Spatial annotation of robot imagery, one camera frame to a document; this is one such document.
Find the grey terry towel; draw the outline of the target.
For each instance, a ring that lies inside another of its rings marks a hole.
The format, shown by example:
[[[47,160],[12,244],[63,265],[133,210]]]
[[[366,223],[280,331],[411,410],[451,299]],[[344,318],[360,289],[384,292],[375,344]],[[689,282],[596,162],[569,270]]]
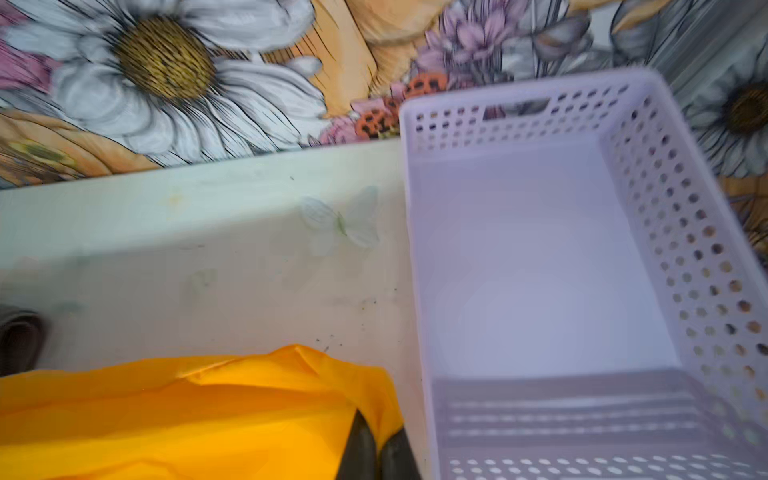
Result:
[[[46,322],[38,313],[1,305],[1,376],[11,376],[35,368],[43,350]]]

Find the lilac perforated plastic basket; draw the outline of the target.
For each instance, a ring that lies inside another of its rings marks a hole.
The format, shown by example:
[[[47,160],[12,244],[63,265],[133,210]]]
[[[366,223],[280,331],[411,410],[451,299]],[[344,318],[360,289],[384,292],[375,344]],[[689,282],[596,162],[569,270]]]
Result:
[[[766,477],[766,277],[657,72],[400,126],[436,478]]]

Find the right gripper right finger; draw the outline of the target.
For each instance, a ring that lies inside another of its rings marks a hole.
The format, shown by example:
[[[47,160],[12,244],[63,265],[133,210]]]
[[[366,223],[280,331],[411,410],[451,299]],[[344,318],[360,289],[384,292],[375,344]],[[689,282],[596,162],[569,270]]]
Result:
[[[381,480],[421,480],[407,432],[401,428],[384,444],[379,455]]]

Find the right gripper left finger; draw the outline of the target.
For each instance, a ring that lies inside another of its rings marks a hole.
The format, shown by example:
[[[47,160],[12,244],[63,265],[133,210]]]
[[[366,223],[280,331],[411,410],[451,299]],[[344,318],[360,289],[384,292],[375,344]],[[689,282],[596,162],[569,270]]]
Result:
[[[341,457],[336,480],[377,480],[375,438],[360,411],[355,413]]]

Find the orange garment with drawstring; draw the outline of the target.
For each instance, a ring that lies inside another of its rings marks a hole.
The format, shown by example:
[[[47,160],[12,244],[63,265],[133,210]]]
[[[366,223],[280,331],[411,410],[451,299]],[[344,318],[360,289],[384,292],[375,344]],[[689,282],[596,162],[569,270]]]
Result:
[[[1,381],[5,479],[335,479],[355,413],[404,428],[381,368],[293,345]]]

